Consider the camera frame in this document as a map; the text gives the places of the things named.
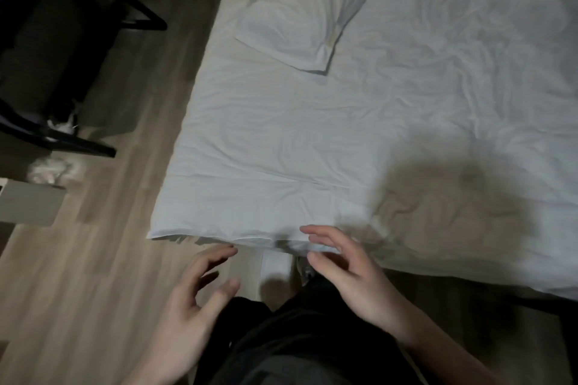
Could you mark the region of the person's right forearm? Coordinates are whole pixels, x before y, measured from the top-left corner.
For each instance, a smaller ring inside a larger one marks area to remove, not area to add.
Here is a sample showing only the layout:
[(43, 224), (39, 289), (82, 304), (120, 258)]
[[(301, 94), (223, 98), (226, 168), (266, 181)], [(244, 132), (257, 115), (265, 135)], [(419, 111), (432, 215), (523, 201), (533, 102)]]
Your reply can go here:
[(505, 385), (418, 308), (408, 314), (403, 345), (408, 353), (443, 385)]

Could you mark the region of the person's left hand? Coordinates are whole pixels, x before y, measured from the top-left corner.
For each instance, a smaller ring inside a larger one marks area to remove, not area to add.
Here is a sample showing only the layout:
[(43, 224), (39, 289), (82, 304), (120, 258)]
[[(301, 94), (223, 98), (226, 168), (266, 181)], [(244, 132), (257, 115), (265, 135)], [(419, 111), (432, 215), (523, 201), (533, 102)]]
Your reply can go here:
[(216, 322), (203, 322), (196, 296), (219, 277), (214, 268), (237, 252), (231, 244), (219, 244), (192, 259), (170, 292), (150, 343), (132, 371), (145, 370), (175, 380), (198, 364)]

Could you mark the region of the person's black trousers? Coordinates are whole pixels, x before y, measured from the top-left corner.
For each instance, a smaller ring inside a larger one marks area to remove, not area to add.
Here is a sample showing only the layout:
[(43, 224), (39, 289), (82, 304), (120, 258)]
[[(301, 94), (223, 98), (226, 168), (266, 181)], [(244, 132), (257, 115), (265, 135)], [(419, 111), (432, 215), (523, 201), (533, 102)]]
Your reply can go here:
[(317, 275), (272, 312), (236, 297), (220, 313), (193, 385), (423, 385), (388, 333)]

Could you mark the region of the white pillow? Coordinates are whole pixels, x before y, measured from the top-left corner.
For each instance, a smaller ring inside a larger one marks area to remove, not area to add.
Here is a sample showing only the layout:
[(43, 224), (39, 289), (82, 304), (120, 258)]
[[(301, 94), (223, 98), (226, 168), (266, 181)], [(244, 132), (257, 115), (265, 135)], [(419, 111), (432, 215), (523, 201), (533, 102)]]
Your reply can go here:
[(285, 65), (324, 74), (345, 26), (366, 0), (249, 0), (235, 38)]

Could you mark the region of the white bed leg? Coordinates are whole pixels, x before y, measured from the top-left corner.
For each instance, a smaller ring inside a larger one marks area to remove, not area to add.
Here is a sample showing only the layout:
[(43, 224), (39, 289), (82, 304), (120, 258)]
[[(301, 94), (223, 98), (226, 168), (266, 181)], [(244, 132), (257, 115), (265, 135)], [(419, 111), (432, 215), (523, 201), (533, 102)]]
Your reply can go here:
[(260, 300), (271, 310), (280, 308), (294, 294), (293, 257), (274, 250), (264, 250), (259, 274)]

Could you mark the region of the person's right hand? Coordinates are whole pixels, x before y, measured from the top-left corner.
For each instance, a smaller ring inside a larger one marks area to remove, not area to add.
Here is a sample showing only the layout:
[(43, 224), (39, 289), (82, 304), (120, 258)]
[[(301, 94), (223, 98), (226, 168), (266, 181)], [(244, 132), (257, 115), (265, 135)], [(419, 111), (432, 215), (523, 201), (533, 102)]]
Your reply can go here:
[(341, 297), (358, 317), (403, 344), (408, 336), (408, 314), (415, 307), (386, 278), (363, 247), (358, 255), (349, 258), (350, 294)]

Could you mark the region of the black metal chair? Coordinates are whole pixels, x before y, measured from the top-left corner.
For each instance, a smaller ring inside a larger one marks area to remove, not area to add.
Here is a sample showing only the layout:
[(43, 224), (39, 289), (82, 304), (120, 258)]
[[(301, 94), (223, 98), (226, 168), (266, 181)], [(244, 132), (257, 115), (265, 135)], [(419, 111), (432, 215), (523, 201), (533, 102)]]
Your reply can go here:
[[(0, 0), (0, 55), (14, 45), (16, 34), (39, 1)], [(115, 148), (85, 140), (75, 132), (68, 134), (55, 130), (48, 125), (47, 118), (58, 110), (69, 111), (69, 117), (76, 117), (72, 104), (84, 99), (75, 97), (75, 86), (81, 83), (79, 92), (86, 94), (119, 30), (165, 31), (167, 27), (161, 17), (139, 0), (113, 0), (108, 8), (97, 8), (80, 42), (79, 56), (68, 64), (61, 79), (72, 87), (67, 84), (56, 87), (42, 115), (46, 120), (30, 120), (0, 98), (0, 131), (41, 148), (114, 158)]]

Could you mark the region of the white duvet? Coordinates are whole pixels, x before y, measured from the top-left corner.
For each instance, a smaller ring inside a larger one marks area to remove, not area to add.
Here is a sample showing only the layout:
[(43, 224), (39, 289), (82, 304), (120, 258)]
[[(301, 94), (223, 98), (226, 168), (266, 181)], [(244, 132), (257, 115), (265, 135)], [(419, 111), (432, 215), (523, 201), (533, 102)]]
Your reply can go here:
[(207, 42), (147, 237), (303, 253), (308, 224), (578, 300), (578, 0), (367, 0), (326, 76)]

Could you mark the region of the white fluffy slipper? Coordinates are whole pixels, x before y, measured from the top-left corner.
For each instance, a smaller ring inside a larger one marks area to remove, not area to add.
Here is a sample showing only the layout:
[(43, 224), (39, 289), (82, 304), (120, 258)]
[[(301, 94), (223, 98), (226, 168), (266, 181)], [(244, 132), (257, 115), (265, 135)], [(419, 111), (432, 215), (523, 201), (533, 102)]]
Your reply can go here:
[(54, 117), (47, 119), (47, 127), (59, 133), (76, 136), (79, 133), (78, 116), (71, 113), (66, 121), (60, 121)]
[(32, 184), (62, 187), (69, 181), (80, 181), (86, 169), (85, 162), (79, 159), (41, 157), (28, 166), (26, 181)]

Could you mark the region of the person's left forearm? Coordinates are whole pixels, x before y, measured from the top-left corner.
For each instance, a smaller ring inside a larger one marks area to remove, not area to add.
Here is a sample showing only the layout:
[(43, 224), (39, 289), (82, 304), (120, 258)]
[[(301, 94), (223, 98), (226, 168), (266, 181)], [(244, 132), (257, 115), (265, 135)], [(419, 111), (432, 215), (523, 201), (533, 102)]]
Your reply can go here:
[(145, 370), (134, 370), (123, 380), (121, 385), (189, 385), (188, 376), (175, 379), (163, 379)]

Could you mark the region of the grey box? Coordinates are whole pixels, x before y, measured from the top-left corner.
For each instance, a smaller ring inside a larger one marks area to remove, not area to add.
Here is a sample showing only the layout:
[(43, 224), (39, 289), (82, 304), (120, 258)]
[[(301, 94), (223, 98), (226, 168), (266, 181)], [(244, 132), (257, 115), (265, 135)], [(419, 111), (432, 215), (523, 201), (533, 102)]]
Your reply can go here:
[(0, 222), (50, 227), (66, 196), (65, 189), (0, 177)]

